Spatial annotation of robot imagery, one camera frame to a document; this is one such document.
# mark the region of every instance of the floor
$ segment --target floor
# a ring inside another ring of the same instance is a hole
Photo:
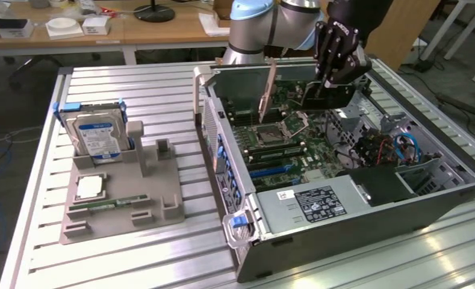
[[[422,37],[431,39],[442,21],[430,22]],[[457,34],[462,28],[454,26],[442,41],[446,44],[446,39]],[[155,51],[142,52],[138,56],[143,63],[154,62],[180,62],[187,60],[210,60],[220,55],[220,49],[200,50],[198,55],[187,50],[180,51]],[[116,52],[100,53],[102,59],[94,61],[90,54],[59,55],[56,58],[63,62],[64,66],[110,66],[124,64],[123,56]],[[15,131],[30,126],[39,126],[44,122],[46,111],[48,109],[50,96],[54,90],[54,82],[56,77],[56,67],[50,63],[40,63],[32,68],[31,72],[24,74],[19,81],[22,83],[20,91],[15,92],[8,88],[7,77],[14,69],[27,60],[27,57],[16,57],[16,63],[7,65],[0,58],[0,137],[8,131]],[[446,61],[441,56],[437,60],[445,66],[445,71],[433,68],[426,73],[417,75],[427,82],[429,87],[437,92],[450,95],[462,101],[475,105],[475,82],[471,77],[475,74],[475,35],[470,36],[465,46],[458,51],[457,56],[451,61]],[[402,67],[407,73],[414,73],[410,67]],[[403,75],[407,82],[421,91],[430,100],[435,102],[433,92],[425,86],[422,80],[414,75]],[[443,111],[449,116],[466,127],[466,117],[463,113],[445,106]],[[475,132],[475,117],[470,126]],[[39,130],[28,131],[18,134],[14,140],[24,140],[39,136]],[[0,142],[0,149],[7,147],[6,142]],[[11,164],[7,166],[0,175],[0,203],[3,214],[6,216],[7,225],[0,225],[0,233],[6,228],[7,240],[0,243],[0,275],[6,254],[10,247],[11,234],[15,228],[15,223],[19,214],[19,207],[26,191],[26,183],[30,175],[30,169],[34,161],[38,142],[22,143],[12,145],[11,148]]]

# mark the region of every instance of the white box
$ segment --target white box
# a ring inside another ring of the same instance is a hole
[[[34,32],[34,24],[27,19],[0,19],[4,23],[0,25],[0,37],[4,39],[30,38]]]
[[[108,17],[90,17],[82,24],[86,35],[107,35],[111,30]]]
[[[411,51],[407,54],[406,60],[402,64],[415,64],[418,63],[419,56],[423,54],[429,43],[426,43],[421,38],[418,38],[413,44]]]
[[[55,18],[46,24],[51,40],[84,36],[80,24],[70,18]]]

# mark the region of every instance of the warning label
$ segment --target warning label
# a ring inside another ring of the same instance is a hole
[[[301,204],[307,221],[311,223],[347,213],[331,186],[295,193],[294,196]]]

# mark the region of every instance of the aluminum table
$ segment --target aluminum table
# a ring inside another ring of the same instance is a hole
[[[235,282],[192,120],[194,67],[203,64],[211,62],[62,70],[52,102],[123,98],[128,118],[144,123],[143,143],[170,138],[187,218],[172,226],[58,243],[74,148],[50,107],[0,288],[475,288],[475,200],[423,230],[259,281]],[[474,138],[378,60],[374,69],[475,158]],[[399,111],[386,92],[371,88],[386,111]]]

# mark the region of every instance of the hard disk label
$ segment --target hard disk label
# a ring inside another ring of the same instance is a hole
[[[120,154],[118,139],[111,136],[115,130],[111,123],[92,123],[78,128],[91,157],[106,159]]]
[[[297,197],[305,217],[311,223],[347,213],[331,186],[295,193],[294,196]]]

